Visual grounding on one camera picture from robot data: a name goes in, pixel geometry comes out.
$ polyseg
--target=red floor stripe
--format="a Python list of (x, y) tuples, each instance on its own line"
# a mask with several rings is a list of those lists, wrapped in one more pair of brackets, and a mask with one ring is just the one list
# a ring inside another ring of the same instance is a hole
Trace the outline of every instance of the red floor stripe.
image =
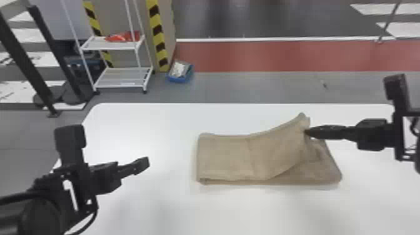
[(420, 71), (420, 41), (179, 42), (200, 72)]

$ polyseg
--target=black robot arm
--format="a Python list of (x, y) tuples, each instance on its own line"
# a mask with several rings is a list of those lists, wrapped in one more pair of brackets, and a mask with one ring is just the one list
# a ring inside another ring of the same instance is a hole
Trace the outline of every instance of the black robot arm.
[[(89, 166), (83, 158), (86, 138), (81, 125), (57, 128), (54, 135), (61, 167), (35, 179), (26, 192), (0, 198), (0, 235), (64, 234), (92, 215), (73, 233), (80, 234), (96, 218), (97, 195), (113, 192), (121, 186), (122, 178), (149, 167), (147, 157), (124, 166), (117, 162)], [(64, 187), (65, 181), (71, 183), (74, 197)]]
[[(420, 173), (419, 133), (415, 127), (420, 116), (420, 109), (411, 107), (407, 81), (404, 74), (384, 78), (385, 93), (394, 105), (392, 123), (386, 119), (364, 119), (355, 126), (323, 125), (305, 131), (317, 139), (347, 139), (357, 143), (357, 148), (368, 151), (381, 151), (394, 148), (395, 159), (414, 162)], [(404, 140), (404, 118), (412, 118), (410, 131), (417, 136), (417, 147), (406, 148)]]

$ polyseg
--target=table surface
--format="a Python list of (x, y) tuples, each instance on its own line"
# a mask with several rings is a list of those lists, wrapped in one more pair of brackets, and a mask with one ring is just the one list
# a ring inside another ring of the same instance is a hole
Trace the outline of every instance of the table surface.
[(328, 141), (343, 173), (335, 189), (203, 186), (195, 181), (200, 133), (249, 134), (304, 112), (312, 126), (390, 118), (386, 104), (99, 104), (83, 125), (89, 164), (151, 167), (99, 196), (86, 234), (417, 234), (420, 175), (393, 150), (358, 151)]

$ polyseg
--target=towel fold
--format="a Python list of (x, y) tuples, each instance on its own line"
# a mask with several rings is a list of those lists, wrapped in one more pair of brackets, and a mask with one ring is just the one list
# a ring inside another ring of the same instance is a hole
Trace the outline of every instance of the towel fold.
[(197, 177), (203, 184), (324, 185), (341, 172), (324, 141), (304, 134), (303, 113), (278, 127), (249, 135), (203, 133), (198, 140)]

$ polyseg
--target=blue container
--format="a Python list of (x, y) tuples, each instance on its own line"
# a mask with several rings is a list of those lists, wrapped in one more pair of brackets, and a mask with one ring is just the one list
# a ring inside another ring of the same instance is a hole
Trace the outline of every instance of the blue container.
[(166, 74), (166, 77), (172, 83), (186, 83), (190, 80), (191, 76), (193, 76), (193, 69), (194, 69), (194, 66), (190, 64), (187, 68), (187, 73), (184, 76), (173, 77), (173, 76), (170, 76), (170, 72), (169, 72)]

